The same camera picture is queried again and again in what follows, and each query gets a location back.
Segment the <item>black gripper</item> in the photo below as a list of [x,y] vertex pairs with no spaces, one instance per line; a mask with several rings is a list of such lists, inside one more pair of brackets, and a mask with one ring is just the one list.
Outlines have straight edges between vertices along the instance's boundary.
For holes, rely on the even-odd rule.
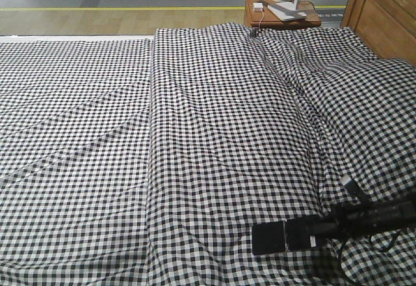
[[308,223],[310,235],[376,234],[398,229],[395,204],[370,203],[349,205],[340,203],[331,207],[333,222],[315,220]]

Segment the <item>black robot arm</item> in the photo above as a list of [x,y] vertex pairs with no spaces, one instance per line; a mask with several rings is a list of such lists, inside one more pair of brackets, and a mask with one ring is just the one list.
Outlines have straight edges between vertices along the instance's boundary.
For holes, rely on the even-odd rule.
[[309,233],[327,239],[355,238],[415,226],[415,193],[396,200],[358,205],[337,204],[308,225]]

